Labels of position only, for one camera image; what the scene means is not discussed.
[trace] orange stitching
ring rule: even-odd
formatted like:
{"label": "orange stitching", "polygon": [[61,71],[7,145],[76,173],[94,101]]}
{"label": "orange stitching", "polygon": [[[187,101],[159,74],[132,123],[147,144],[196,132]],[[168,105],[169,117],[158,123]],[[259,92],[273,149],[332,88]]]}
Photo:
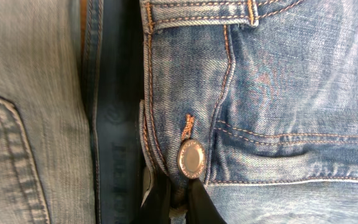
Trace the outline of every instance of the orange stitching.
{"label": "orange stitching", "polygon": [[223,35],[224,35],[224,46],[226,49],[228,65],[227,65],[227,69],[226,69],[226,74],[224,75],[224,78],[223,78],[221,94],[219,95],[219,98],[218,98],[217,102],[215,103],[212,116],[216,111],[216,107],[218,106],[218,103],[221,101],[221,99],[223,97],[224,87],[226,86],[226,79],[227,79],[227,76],[229,75],[230,68],[231,68],[231,56],[230,56],[230,51],[229,51],[229,42],[227,40],[227,26],[226,25],[223,25]]}
{"label": "orange stitching", "polygon": [[186,126],[181,134],[182,141],[185,140],[186,138],[190,138],[193,125],[194,125],[194,116],[190,114],[186,114]]}
{"label": "orange stitching", "polygon": [[146,3],[146,11],[147,11],[147,20],[149,21],[149,29],[150,32],[153,32],[153,18],[152,18],[152,10],[150,3]]}
{"label": "orange stitching", "polygon": [[[258,3],[258,6],[264,6],[266,4],[275,3],[281,0],[271,0]],[[185,6],[234,6],[234,5],[246,5],[248,2],[198,2],[198,3],[184,3],[184,4],[153,4],[153,6],[159,7],[185,7]]]}
{"label": "orange stitching", "polygon": [[147,140],[147,135],[146,135],[146,118],[145,117],[144,117],[144,120],[143,120],[143,140],[144,140],[144,146],[146,148],[147,155],[150,158],[150,162],[152,163],[152,167],[153,167],[153,170],[155,172],[155,165],[154,165],[154,162],[153,162],[153,157],[152,157],[152,155],[150,153],[149,141]]}
{"label": "orange stitching", "polygon": [[160,7],[183,7],[183,6],[233,6],[233,5],[245,5],[246,2],[203,2],[203,3],[184,3],[184,4],[154,4],[154,6]]}
{"label": "orange stitching", "polygon": [[260,3],[258,3],[258,6],[264,6],[266,4],[271,4],[271,3],[278,2],[278,1],[281,1],[281,0],[271,0],[271,1],[260,2]]}
{"label": "orange stitching", "polygon": [[[98,10],[99,10],[99,23],[98,23],[98,44],[97,44],[97,51],[99,52],[100,51],[100,35],[101,35],[101,13],[102,13],[102,4],[101,4],[101,0],[99,0],[98,2]],[[88,18],[92,18],[92,14],[93,14],[93,0],[89,1],[89,4],[88,4]],[[87,44],[89,45],[90,44],[90,36],[91,36],[91,19],[89,19],[88,21],[88,39],[87,39]],[[89,54],[90,54],[90,49],[88,48],[87,49],[87,52],[86,52],[86,60],[85,61],[88,61],[89,59]],[[99,64],[99,61],[100,61],[100,57],[97,57],[96,58],[96,64]],[[95,83],[94,83],[94,97],[93,97],[93,110],[92,110],[92,123],[93,123],[93,128],[92,128],[92,132],[94,133],[94,137],[95,137],[95,141],[94,141],[94,148],[96,149],[95,150],[95,156],[96,156],[96,159],[98,160],[99,159],[99,152],[98,152],[98,135],[96,133],[96,118],[95,118],[95,114],[96,114],[96,110],[97,110],[97,107],[95,107],[95,105],[97,105],[97,99],[98,99],[98,83],[99,83],[99,71],[97,70],[96,71],[96,77],[95,77]],[[100,210],[100,194],[99,194],[99,164],[98,162],[95,163],[95,173],[96,173],[96,179],[95,179],[95,184],[96,184],[96,191],[95,191],[95,194],[97,195],[97,198],[96,198],[96,201],[97,201],[97,214],[96,214],[96,218],[98,219],[99,222],[101,222],[101,210]]]}
{"label": "orange stitching", "polygon": [[211,183],[217,184],[279,184],[279,183],[294,183],[304,180],[316,180],[316,179],[348,179],[348,180],[358,180],[355,177],[308,177],[300,180],[277,180],[277,181],[260,181],[260,182],[249,182],[241,180],[213,180]]}
{"label": "orange stitching", "polygon": [[340,137],[340,138],[358,138],[356,135],[339,135],[339,134],[321,134],[321,133],[290,133],[290,134],[278,134],[278,135],[263,135],[263,134],[257,134],[253,133],[252,131],[248,131],[241,128],[235,128],[231,126],[230,124],[227,124],[225,121],[216,121],[222,124],[225,124],[227,127],[232,128],[237,131],[242,131],[248,134],[251,134],[253,136],[259,136],[263,138],[279,138],[283,136],[326,136],[326,137]]}
{"label": "orange stitching", "polygon": [[254,25],[254,12],[252,10],[252,0],[248,0],[248,14],[249,14],[249,23]]}
{"label": "orange stitching", "polygon": [[329,143],[333,143],[333,144],[349,144],[349,143],[353,143],[353,144],[358,144],[358,141],[320,141],[320,140],[267,143],[267,142],[258,142],[258,141],[255,141],[255,140],[251,140],[251,139],[245,138],[244,136],[239,136],[239,135],[230,133],[230,132],[228,132],[228,131],[226,131],[225,129],[222,129],[222,128],[215,128],[215,129],[218,129],[220,131],[223,131],[224,133],[228,133],[230,135],[233,135],[234,137],[241,138],[241,139],[244,139],[244,140],[246,140],[248,142],[252,142],[252,143],[255,143],[255,144],[262,145],[262,146],[285,146],[285,145],[291,145],[291,144],[305,144],[305,143],[315,143],[315,144],[329,144]]}
{"label": "orange stitching", "polygon": [[172,18],[172,19],[162,19],[162,20],[159,20],[159,21],[154,22],[153,24],[173,22],[173,21],[212,20],[212,19],[235,19],[235,18],[246,18],[246,19],[248,19],[249,17],[248,17],[248,16],[245,16],[245,15],[239,15],[239,16],[178,17],[178,18]]}
{"label": "orange stitching", "polygon": [[267,17],[267,16],[272,16],[272,15],[276,15],[277,13],[280,13],[280,12],[283,12],[283,11],[287,11],[287,10],[291,9],[292,7],[294,7],[294,6],[297,6],[299,3],[303,2],[303,1],[304,1],[304,0],[299,0],[299,1],[297,1],[296,3],[294,3],[294,4],[290,5],[290,6],[287,6],[287,7],[283,8],[283,9],[281,9],[281,10],[278,10],[278,11],[275,11],[275,12],[266,13],[266,14],[264,14],[263,16],[259,16],[259,18],[265,18],[265,17]]}
{"label": "orange stitching", "polygon": [[[278,10],[278,11],[275,11],[275,12],[270,12],[270,13],[266,13],[262,16],[257,16],[254,18],[254,20],[259,20],[261,18],[265,18],[267,16],[273,16],[273,15],[276,15],[277,13],[280,13],[280,12],[284,12],[284,11],[287,11],[289,9],[291,9],[292,7],[294,6],[297,6],[299,3],[303,2],[304,0],[299,0],[297,1],[296,3],[290,5],[290,6],[287,6],[286,8],[284,9],[281,9],[281,10]],[[235,15],[235,16],[198,16],[198,17],[178,17],[178,18],[172,18],[172,19],[162,19],[162,20],[159,20],[159,21],[155,21],[155,22],[152,22],[152,24],[159,24],[159,23],[166,23],[166,22],[173,22],[173,21],[192,21],[192,20],[214,20],[214,19],[235,19],[235,18],[241,18],[241,19],[248,19],[249,16],[246,16],[246,15]]]}
{"label": "orange stitching", "polygon": [[[148,2],[146,4],[146,6],[147,6],[147,18],[149,20],[150,32],[153,32],[151,5]],[[150,89],[149,90],[150,117],[151,117],[151,120],[152,120],[152,129],[153,129],[153,136],[154,136],[155,145],[156,145],[158,153],[160,154],[160,158],[161,158],[163,164],[165,165],[165,160],[164,160],[164,157],[162,156],[160,146],[159,146],[158,141],[157,141],[157,134],[155,133],[154,115],[153,115],[152,34],[148,35],[148,47],[149,47],[149,61],[148,61],[148,64],[149,64],[149,89]]]}

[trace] dark denim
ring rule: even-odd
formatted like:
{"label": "dark denim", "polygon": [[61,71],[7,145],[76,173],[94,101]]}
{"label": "dark denim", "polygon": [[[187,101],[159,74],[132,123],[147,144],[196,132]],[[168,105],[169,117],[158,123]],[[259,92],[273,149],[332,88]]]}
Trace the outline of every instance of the dark denim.
{"label": "dark denim", "polygon": [[358,223],[358,1],[140,5],[140,133],[149,169],[173,183],[173,220],[191,114],[204,186],[228,223]]}
{"label": "dark denim", "polygon": [[98,223],[129,223],[142,200],[144,163],[137,134],[143,90],[139,11],[136,1],[88,2],[81,88],[92,130]]}

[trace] blue jeans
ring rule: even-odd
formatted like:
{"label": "blue jeans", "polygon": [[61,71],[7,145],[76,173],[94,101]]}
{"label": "blue jeans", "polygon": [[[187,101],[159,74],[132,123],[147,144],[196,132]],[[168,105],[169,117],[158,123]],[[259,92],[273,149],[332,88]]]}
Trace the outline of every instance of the blue jeans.
{"label": "blue jeans", "polygon": [[79,1],[0,1],[0,223],[94,223]]}
{"label": "blue jeans", "polygon": [[358,2],[140,5],[140,136],[151,173],[173,183],[174,222],[186,210],[186,114],[228,223],[358,222]]}

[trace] seam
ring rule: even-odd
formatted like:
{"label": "seam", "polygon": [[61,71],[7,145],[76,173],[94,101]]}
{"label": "seam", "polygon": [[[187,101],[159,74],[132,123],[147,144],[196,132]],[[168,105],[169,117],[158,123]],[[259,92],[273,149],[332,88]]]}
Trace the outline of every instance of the seam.
{"label": "seam", "polygon": [[324,180],[324,179],[344,179],[344,180],[358,180],[356,177],[308,177],[299,180],[276,180],[276,181],[257,181],[257,182],[250,182],[250,181],[241,181],[241,180],[213,180],[211,183],[217,184],[280,184],[280,183],[294,183],[304,180]]}
{"label": "seam", "polygon": [[[221,93],[219,95],[218,100],[215,102],[214,108],[212,110],[212,114],[211,114],[211,124],[209,125],[209,138],[208,138],[208,147],[211,144],[211,138],[213,135],[213,124],[214,124],[214,117],[216,116],[217,113],[217,107],[219,102],[222,100],[223,97],[223,93],[224,93],[224,89],[226,87],[226,80],[227,80],[227,76],[229,75],[230,71],[231,71],[231,65],[232,65],[232,58],[230,56],[230,49],[229,49],[229,41],[228,41],[228,37],[227,37],[227,25],[223,25],[223,36],[224,36],[224,46],[225,46],[225,50],[226,50],[226,55],[227,55],[227,69],[226,69],[226,73],[224,75],[223,78],[223,83],[222,83],[222,89],[221,89]],[[206,161],[206,175],[204,178],[204,182],[206,184],[208,184],[208,179],[209,179],[209,173],[211,172],[211,152],[208,149],[208,158]]]}
{"label": "seam", "polygon": [[190,138],[191,136],[191,130],[193,129],[193,125],[194,125],[194,116],[190,115],[190,114],[186,114],[186,125],[185,128],[183,129],[183,132],[181,134],[181,140],[185,140]]}
{"label": "seam", "polygon": [[147,155],[150,159],[150,162],[152,163],[152,167],[153,167],[153,170],[155,172],[155,165],[154,165],[154,162],[153,162],[153,157],[150,153],[150,148],[149,148],[149,141],[147,140],[147,135],[146,135],[146,132],[147,132],[147,128],[146,128],[146,117],[144,116],[143,118],[143,140],[144,140],[144,146],[146,148],[146,152],[147,152]]}
{"label": "seam", "polygon": [[[34,159],[34,156],[33,156],[32,152],[31,152],[31,148],[30,148],[30,145],[29,145],[29,140],[27,139],[27,135],[25,133],[24,124],[23,124],[23,122],[21,120],[21,117],[20,117],[19,113],[17,112],[17,110],[15,109],[15,106],[12,103],[0,99],[0,105],[5,107],[7,110],[9,110],[9,112],[11,113],[11,116],[14,119],[14,122],[16,123],[16,125],[18,125],[18,127],[20,129],[20,139],[21,139],[23,151],[28,156],[27,163],[28,163],[28,165],[30,165],[29,170],[30,170],[32,179],[35,182],[34,186],[35,186],[35,191],[36,191],[36,194],[37,194],[38,203],[39,203],[39,205],[42,206],[41,210],[42,210],[42,212],[43,212],[43,214],[45,216],[44,217],[45,218],[45,223],[48,224],[48,223],[50,223],[49,210],[48,210],[48,207],[47,207],[47,203],[45,201],[44,190],[42,188],[42,184],[41,184],[41,181],[39,179],[39,173],[38,173],[38,170],[37,170],[37,166],[35,165],[35,159]],[[7,134],[5,127],[3,125],[1,125],[1,126],[4,129],[4,133]],[[22,188],[21,182],[20,182],[18,176],[19,175],[17,174],[16,178],[19,181],[20,188]],[[27,194],[26,194],[25,197],[26,197],[27,202],[29,203],[29,206],[30,206],[30,202],[29,202],[29,199],[27,197]]]}
{"label": "seam", "polygon": [[323,133],[289,133],[289,134],[278,134],[278,135],[264,135],[264,134],[253,133],[252,131],[248,131],[241,128],[235,128],[230,124],[227,124],[225,121],[216,121],[216,122],[225,124],[227,127],[232,128],[234,130],[242,131],[251,134],[253,136],[258,136],[263,138],[279,138],[283,136],[326,136],[326,137],[340,137],[340,138],[358,138],[358,136],[356,135],[323,134]]}
{"label": "seam", "polygon": [[158,144],[157,141],[157,135],[155,132],[155,125],[154,125],[154,115],[153,115],[153,76],[152,76],[152,32],[153,32],[153,24],[152,24],[152,13],[151,13],[151,5],[148,2],[146,4],[146,10],[147,10],[147,18],[149,20],[149,29],[150,29],[150,33],[148,34],[148,48],[149,48],[149,59],[148,59],[148,64],[149,64],[149,107],[150,107],[150,117],[152,120],[152,132],[153,132],[153,136],[154,136],[154,141],[155,141],[155,145],[157,148],[158,153],[160,154],[160,158],[164,164],[164,166],[166,166],[164,157],[162,156],[161,150],[160,150],[160,146]]}
{"label": "seam", "polygon": [[11,143],[10,143],[10,140],[8,139],[8,133],[6,131],[6,128],[4,125],[2,125],[2,119],[1,119],[1,116],[0,116],[0,125],[2,127],[2,130],[4,132],[4,138],[5,138],[5,141],[6,141],[6,144],[7,144],[7,151],[9,153],[9,160],[11,162],[11,166],[12,166],[12,169],[13,169],[13,173],[15,173],[15,177],[16,177],[16,180],[17,180],[17,184],[19,185],[19,189],[20,189],[20,192],[22,193],[23,197],[25,198],[25,201],[26,201],[26,204],[29,208],[29,215],[30,215],[30,218],[32,220],[32,223],[35,223],[35,220],[34,220],[34,216],[33,216],[33,213],[32,211],[34,210],[31,205],[30,205],[30,200],[29,200],[29,197],[27,196],[27,194],[25,193],[25,190],[23,188],[23,185],[22,183],[20,182],[20,177],[19,177],[19,172],[17,171],[17,167],[16,167],[16,164],[15,164],[15,158],[13,156],[13,152],[12,152],[12,149],[11,149]]}
{"label": "seam", "polygon": [[247,7],[248,7],[249,23],[251,25],[254,25],[254,11],[252,10],[252,0],[248,0]]}
{"label": "seam", "polygon": [[[258,3],[258,6],[264,6],[266,4],[275,3],[282,0],[271,0]],[[178,3],[178,4],[152,4],[153,6],[158,7],[186,7],[186,6],[241,6],[246,5],[248,2],[239,1],[239,2],[198,2],[198,3]]]}
{"label": "seam", "polygon": [[271,1],[260,2],[260,3],[258,3],[258,6],[264,6],[266,4],[271,4],[271,3],[278,2],[278,1],[281,1],[281,0],[271,0]]}
{"label": "seam", "polygon": [[101,18],[101,14],[102,14],[102,2],[101,0],[99,0],[98,2],[98,10],[99,10],[99,22],[98,22],[98,45],[96,47],[96,74],[95,74],[95,81],[94,81],[94,87],[93,87],[93,132],[94,132],[94,139],[97,142],[95,144],[96,150],[98,151],[98,181],[97,181],[97,188],[98,188],[98,219],[99,219],[99,223],[101,223],[101,206],[100,206],[100,186],[99,186],[99,175],[100,175],[100,170],[99,170],[99,140],[98,140],[98,132],[96,129],[96,116],[97,116],[97,112],[98,112],[98,88],[99,88],[99,63],[100,63],[100,43],[101,43],[101,23],[102,23],[102,18]]}
{"label": "seam", "polygon": [[[91,39],[91,31],[92,31],[92,25],[91,25],[91,20],[93,18],[93,3],[94,0],[89,0],[88,1],[88,38],[86,40],[86,44],[87,44],[87,48],[86,48],[86,57],[85,57],[85,61],[84,63],[86,64],[86,66],[88,66],[88,61],[89,61],[89,56],[90,56],[90,39]],[[101,31],[101,3],[99,1],[99,24],[98,24],[98,45],[97,45],[97,49],[99,49],[99,43],[100,43],[100,31]],[[94,94],[94,101],[93,101],[93,108],[91,111],[91,125],[92,125],[92,133],[93,133],[93,145],[94,145],[94,156],[95,156],[95,162],[94,162],[94,169],[95,169],[95,178],[94,178],[94,183],[96,185],[95,187],[95,216],[96,216],[96,222],[97,223],[101,223],[101,209],[100,209],[100,186],[99,186],[99,149],[98,149],[98,135],[96,132],[96,110],[97,108],[95,108],[95,105],[97,105],[97,103],[95,102],[95,99],[97,100],[97,97],[95,97],[95,93],[98,94],[98,91],[96,90],[98,83],[96,83],[96,74],[95,74],[95,79],[94,79],[95,83],[93,86],[93,94]],[[87,92],[90,92],[90,87],[87,85]]]}
{"label": "seam", "polygon": [[[287,11],[287,10],[291,9],[292,7],[294,7],[294,6],[299,5],[299,3],[303,2],[303,1],[304,0],[299,0],[296,3],[293,3],[292,5],[287,6],[287,7],[283,8],[283,9],[281,9],[281,10],[277,10],[277,11],[274,11],[274,12],[266,13],[266,14],[261,15],[261,16],[254,17],[254,20],[263,19],[265,17],[273,16],[273,15],[276,15],[278,13]],[[161,24],[161,23],[167,23],[167,22],[173,22],[173,21],[216,20],[216,19],[235,19],[235,18],[249,19],[250,17],[247,16],[247,15],[177,17],[177,18],[171,18],[171,19],[158,20],[158,21],[153,22],[152,24]]]}
{"label": "seam", "polygon": [[[223,92],[224,92],[224,87],[226,86],[227,76],[229,75],[230,68],[231,68],[231,56],[230,56],[230,51],[229,51],[229,42],[227,40],[227,25],[223,25],[223,36],[224,36],[224,46],[226,49],[228,63],[227,63],[226,74],[224,75],[224,78],[223,78],[221,94],[219,95],[218,100],[215,102],[212,116],[214,116],[214,114],[216,113],[216,107],[218,106],[219,102],[221,101],[221,99],[223,97]],[[210,127],[212,128],[212,126],[213,126],[213,117],[211,118],[211,126]]]}
{"label": "seam", "polygon": [[[85,52],[85,60],[83,61],[83,64],[85,65],[84,67],[86,69],[88,69],[88,61],[89,61],[89,57],[90,57],[90,45],[91,45],[91,18],[92,18],[92,2],[93,0],[89,0],[89,4],[88,4],[88,18],[86,19],[88,21],[88,36],[86,38],[86,48],[84,50],[86,50]],[[88,78],[89,78],[89,74],[88,73],[85,73],[84,76],[86,76],[86,79],[85,79],[85,83],[88,82]],[[90,92],[90,87],[89,85],[86,85],[86,92]],[[88,106],[88,103],[89,103],[89,97],[86,96],[84,97],[84,104],[86,106]]]}
{"label": "seam", "polygon": [[244,136],[239,136],[237,134],[230,133],[230,132],[228,132],[228,131],[226,131],[225,129],[222,129],[222,128],[215,128],[215,129],[223,131],[224,133],[227,133],[227,134],[232,135],[234,137],[244,139],[247,142],[251,142],[251,143],[262,145],[262,146],[286,146],[286,145],[291,145],[291,144],[305,144],[305,143],[314,143],[314,144],[329,144],[329,143],[332,143],[332,144],[349,144],[349,143],[353,143],[353,144],[358,144],[358,141],[325,141],[325,140],[288,141],[288,142],[278,142],[278,143],[267,143],[267,142],[259,142],[259,141],[251,140],[251,139],[246,138]]}

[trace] pocket stitching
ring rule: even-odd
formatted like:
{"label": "pocket stitching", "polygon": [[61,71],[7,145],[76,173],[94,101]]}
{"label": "pocket stitching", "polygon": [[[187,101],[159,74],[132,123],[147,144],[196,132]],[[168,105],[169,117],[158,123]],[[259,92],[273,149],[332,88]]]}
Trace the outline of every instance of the pocket stitching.
{"label": "pocket stitching", "polygon": [[150,108],[150,118],[151,118],[151,125],[152,125],[152,132],[154,136],[154,142],[155,146],[157,148],[157,152],[160,156],[160,159],[162,161],[162,170],[166,175],[168,175],[168,172],[166,170],[167,164],[165,162],[164,157],[162,156],[160,146],[158,144],[157,140],[157,134],[155,131],[155,125],[154,125],[154,115],[153,115],[153,73],[152,73],[152,32],[153,32],[153,23],[152,23],[152,5],[148,2],[146,4],[146,10],[147,10],[147,18],[149,21],[149,30],[150,32],[147,35],[148,41],[147,41],[147,48],[148,48],[148,69],[149,69],[149,108]]}
{"label": "pocket stitching", "polygon": [[350,144],[350,143],[353,143],[353,144],[358,144],[358,141],[325,141],[325,140],[305,140],[305,141],[288,141],[288,142],[278,142],[278,143],[267,143],[267,142],[259,142],[259,141],[251,140],[244,136],[239,136],[239,135],[230,133],[227,130],[222,129],[222,128],[215,128],[215,129],[223,131],[224,133],[227,133],[234,137],[244,139],[247,142],[252,142],[254,144],[259,144],[262,146],[285,146],[285,145],[291,145],[291,144],[306,144],[306,143],[314,143],[314,144],[330,144],[330,143],[332,143],[332,144]]}
{"label": "pocket stitching", "polygon": [[[275,2],[279,2],[282,0],[270,0],[270,1],[265,1],[265,2],[260,2],[258,3],[258,6],[264,6],[266,4],[271,4],[271,3],[275,3]],[[234,6],[234,5],[246,5],[248,4],[248,2],[244,2],[244,1],[238,1],[238,2],[198,2],[198,3],[178,3],[178,4],[153,4],[153,6],[158,6],[158,7],[190,7],[190,6]]]}
{"label": "pocket stitching", "polygon": [[341,134],[324,134],[324,133],[288,133],[288,134],[278,134],[278,135],[264,135],[264,134],[258,134],[254,133],[252,131],[248,131],[246,129],[241,128],[235,128],[231,126],[230,124],[227,124],[225,121],[216,121],[218,123],[225,124],[227,127],[232,128],[237,131],[242,131],[248,134],[251,134],[253,136],[258,136],[262,138],[279,138],[283,136],[325,136],[325,137],[340,137],[340,138],[358,138],[357,135],[341,135]]}
{"label": "pocket stitching", "polygon": [[[22,124],[22,121],[20,119],[20,116],[19,116],[19,113],[17,112],[17,110],[15,109],[14,105],[2,98],[0,98],[0,105],[7,109],[10,113],[10,116],[14,119],[14,122],[15,124],[17,125],[17,127],[19,128],[19,132],[20,132],[20,139],[21,139],[21,143],[22,143],[22,148],[23,148],[23,151],[26,153],[26,156],[27,156],[27,163],[28,163],[28,166],[30,166],[30,173],[31,173],[31,176],[32,176],[32,180],[34,180],[35,182],[35,191],[36,191],[36,194],[37,194],[37,199],[38,199],[38,203],[39,205],[41,205],[43,208],[42,208],[42,211],[43,211],[43,215],[44,215],[44,218],[45,218],[45,223],[50,223],[50,219],[49,219],[49,211],[48,211],[48,207],[47,207],[47,204],[46,204],[46,201],[45,201],[45,195],[44,195],[44,191],[42,189],[42,186],[41,186],[41,182],[40,182],[40,179],[39,179],[39,174],[37,172],[37,168],[35,166],[35,160],[34,160],[34,157],[32,155],[32,152],[31,152],[31,149],[30,149],[30,146],[29,146],[29,142],[28,142],[28,139],[27,139],[27,135],[25,133],[25,129],[24,129],[24,126]],[[3,128],[4,130],[4,135],[5,135],[5,138],[6,138],[6,141],[7,141],[7,145],[8,145],[8,153],[11,155],[12,154],[12,151],[11,151],[11,143],[10,143],[10,140],[9,139],[9,135],[7,134],[7,131],[6,131],[6,127],[3,125],[3,122],[2,122],[2,119],[1,119],[1,116],[0,116],[0,124],[1,124],[1,127]],[[32,206],[30,205],[30,200],[27,196],[27,194],[25,193],[25,191],[23,190],[22,188],[22,182],[20,181],[20,178],[19,178],[19,174],[17,172],[17,165],[16,165],[16,162],[14,159],[11,159],[11,163],[15,169],[15,176],[16,176],[16,179],[19,183],[19,188],[21,189],[21,192],[22,194],[24,195],[25,199],[27,200],[27,205],[29,206],[29,209],[30,211],[31,210],[34,210],[32,208]]]}
{"label": "pocket stitching", "polygon": [[222,98],[223,98],[223,95],[224,95],[224,91],[226,89],[226,81],[227,81],[227,77],[229,76],[229,74],[232,72],[232,70],[235,66],[235,64],[232,66],[233,62],[235,63],[235,59],[232,58],[231,56],[231,51],[230,51],[230,46],[229,46],[229,38],[227,36],[227,25],[223,25],[223,36],[224,36],[224,45],[225,45],[225,50],[226,50],[226,54],[227,54],[227,69],[226,69],[226,73],[224,75],[224,78],[223,78],[223,83],[222,83],[222,87],[221,87],[221,93],[219,95],[219,98],[217,99],[217,101],[215,102],[215,106],[212,110],[212,115],[211,115],[211,124],[210,124],[210,127],[209,127],[209,138],[208,138],[208,155],[207,155],[207,168],[206,168],[206,175],[205,175],[205,178],[204,178],[204,182],[206,184],[208,184],[208,179],[209,179],[209,174],[211,172],[211,155],[212,155],[212,152],[211,150],[209,150],[209,147],[211,146],[211,138],[212,138],[212,135],[213,135],[213,130],[214,130],[214,121],[217,119],[217,113],[219,112],[219,110],[217,110],[218,108],[218,105],[221,103],[222,101]]}
{"label": "pocket stitching", "polygon": [[[305,0],[299,0],[283,9],[274,11],[274,12],[270,12],[270,13],[266,13],[264,15],[261,16],[257,16],[254,18],[254,20],[259,20],[259,19],[263,19],[265,17],[268,16],[274,16],[278,13],[281,12],[285,12],[291,8],[293,8],[294,6],[299,5],[299,3],[303,2]],[[162,19],[162,20],[157,20],[155,22],[152,22],[152,24],[161,24],[161,23],[168,23],[168,22],[173,22],[173,21],[192,21],[192,20],[216,20],[216,19],[235,19],[235,18],[245,18],[245,19],[250,19],[249,16],[247,15],[234,15],[234,16],[193,16],[193,17],[177,17],[177,18],[171,18],[171,19]]]}
{"label": "pocket stitching", "polygon": [[307,180],[329,180],[329,179],[339,179],[339,180],[358,180],[355,177],[307,177],[299,180],[277,180],[277,181],[256,181],[256,182],[249,182],[249,181],[242,181],[242,180],[212,180],[212,184],[290,184],[295,182],[304,182]]}
{"label": "pocket stitching", "polygon": [[150,162],[152,163],[152,167],[153,167],[153,170],[155,171],[155,165],[154,165],[154,162],[153,162],[153,157],[150,153],[150,148],[149,148],[149,140],[147,140],[147,128],[146,128],[146,117],[144,116],[143,117],[143,141],[144,141],[144,146],[146,148],[146,152],[147,152],[147,155],[150,159]]}

